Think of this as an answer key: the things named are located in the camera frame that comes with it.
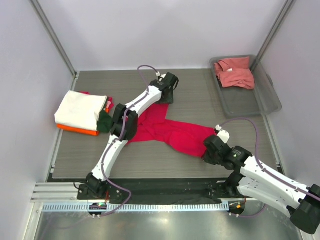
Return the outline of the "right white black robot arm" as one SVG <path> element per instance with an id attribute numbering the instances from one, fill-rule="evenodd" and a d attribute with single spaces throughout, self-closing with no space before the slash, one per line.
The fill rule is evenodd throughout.
<path id="1" fill-rule="evenodd" d="M 217 135 L 204 140 L 203 160 L 231 170 L 221 191 L 231 198 L 254 198 L 289 217 L 301 231 L 313 235 L 320 225 L 320 187 L 307 186 L 267 166 L 248 150 L 229 145 Z"/>

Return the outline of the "red t-shirt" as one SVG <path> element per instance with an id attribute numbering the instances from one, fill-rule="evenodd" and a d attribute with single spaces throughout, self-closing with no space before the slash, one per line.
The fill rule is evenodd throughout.
<path id="1" fill-rule="evenodd" d="M 167 119 L 169 105 L 153 104 L 138 118 L 137 133 L 129 143 L 158 141 L 177 152 L 201 158 L 206 138 L 216 135 L 212 127 Z"/>

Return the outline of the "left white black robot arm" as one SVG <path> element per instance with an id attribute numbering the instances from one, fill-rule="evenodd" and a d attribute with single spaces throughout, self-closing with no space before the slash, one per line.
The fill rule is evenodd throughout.
<path id="1" fill-rule="evenodd" d="M 173 92 L 179 84 L 178 77 L 170 72 L 157 72 L 156 76 L 137 98 L 127 104 L 118 104 L 114 110 L 108 143 L 84 184 L 89 194 L 97 200 L 106 195 L 114 163 L 124 146 L 137 134 L 139 117 L 153 104 L 174 102 Z"/>

